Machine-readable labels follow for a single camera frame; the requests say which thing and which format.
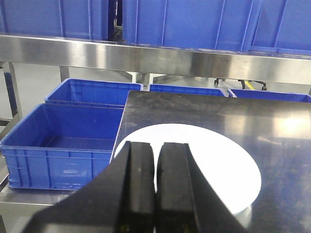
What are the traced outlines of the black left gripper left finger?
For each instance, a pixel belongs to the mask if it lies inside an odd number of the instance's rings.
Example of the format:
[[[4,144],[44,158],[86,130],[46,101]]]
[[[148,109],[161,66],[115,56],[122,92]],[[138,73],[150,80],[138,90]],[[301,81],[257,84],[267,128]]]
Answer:
[[[83,188],[36,212],[25,233],[152,233],[154,155],[149,143],[124,143],[115,159]]]

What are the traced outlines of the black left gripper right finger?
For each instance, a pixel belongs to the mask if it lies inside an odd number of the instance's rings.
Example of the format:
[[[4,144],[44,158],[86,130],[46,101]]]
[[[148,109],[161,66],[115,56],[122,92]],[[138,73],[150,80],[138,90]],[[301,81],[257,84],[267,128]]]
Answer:
[[[247,232],[208,183],[188,144],[163,144],[156,179],[156,232]]]

